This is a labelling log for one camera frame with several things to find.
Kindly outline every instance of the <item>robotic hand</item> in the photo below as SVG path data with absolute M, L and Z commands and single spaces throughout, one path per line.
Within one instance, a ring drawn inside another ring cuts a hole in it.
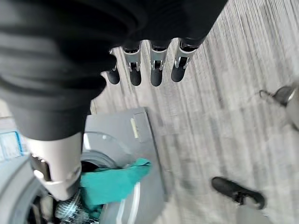
M 171 78 L 183 78 L 227 0 L 1 0 L 0 97 L 27 138 L 34 174 L 57 199 L 78 189 L 90 102 L 118 82 L 110 49 L 122 46 L 140 84 L 141 40 L 151 43 L 153 85 L 172 38 L 181 38 Z

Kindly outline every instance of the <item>laundry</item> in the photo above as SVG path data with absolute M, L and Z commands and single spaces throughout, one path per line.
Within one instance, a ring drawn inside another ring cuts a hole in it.
M 145 175 L 151 162 L 137 159 L 124 169 L 98 168 L 81 176 L 81 202 L 90 217 L 99 218 L 104 204 L 120 202 L 126 198 Z

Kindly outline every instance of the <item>robotic finger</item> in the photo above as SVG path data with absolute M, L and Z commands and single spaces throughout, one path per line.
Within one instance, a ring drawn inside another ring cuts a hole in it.
M 106 73 L 107 73 L 107 77 L 108 77 L 108 80 L 110 83 L 116 85 L 120 82 L 120 74 L 117 69 L 117 64 L 115 64 L 114 68 L 107 71 Z
M 203 43 L 204 39 L 205 38 L 182 38 L 179 40 L 174 65 L 171 71 L 171 79 L 174 82 L 180 82 L 184 78 L 189 62 L 192 60 L 195 51 Z
M 171 40 L 150 41 L 150 82 L 153 86 L 159 86 L 162 82 L 162 72 Z
M 127 42 L 122 46 L 126 63 L 130 72 L 130 80 L 134 86 L 141 83 L 141 42 Z

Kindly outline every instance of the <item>black fabric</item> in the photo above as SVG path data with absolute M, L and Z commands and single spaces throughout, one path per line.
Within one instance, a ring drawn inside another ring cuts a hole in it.
M 81 132 L 86 105 L 106 85 L 100 72 L 115 66 L 110 48 L 143 39 L 202 39 L 225 3 L 0 0 L 0 97 L 29 138 L 55 140 Z M 35 117 L 24 121 L 30 115 Z M 60 122 L 65 127 L 57 128 Z

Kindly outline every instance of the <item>metal joint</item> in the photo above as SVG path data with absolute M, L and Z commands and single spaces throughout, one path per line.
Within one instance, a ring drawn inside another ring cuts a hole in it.
M 194 49 L 193 51 L 184 51 L 181 49 L 180 47 L 180 43 L 178 44 L 178 47 L 177 47 L 177 52 L 176 52 L 176 55 L 175 55 L 175 58 L 174 58 L 174 66 L 176 68 L 179 68 L 179 63 L 181 61 L 182 58 L 186 58 L 186 63 L 184 64 L 183 66 L 183 69 L 186 69 L 187 66 L 188 66 L 188 63 L 191 61 L 193 55 L 195 54 L 195 51 L 197 49 Z
M 127 62 L 129 71 L 132 71 L 132 65 L 134 63 L 136 64 L 136 70 L 140 71 L 140 62 L 141 62 L 140 48 L 135 53 L 128 53 L 126 51 L 123 51 L 123 52 L 124 52 L 124 55 L 126 58 L 126 62 Z
M 160 62 L 160 67 L 159 70 L 162 71 L 164 67 L 164 62 L 166 59 L 167 55 L 167 49 L 162 50 L 162 51 L 156 51 L 153 48 L 150 48 L 150 64 L 151 64 L 151 69 L 155 70 L 155 62 Z

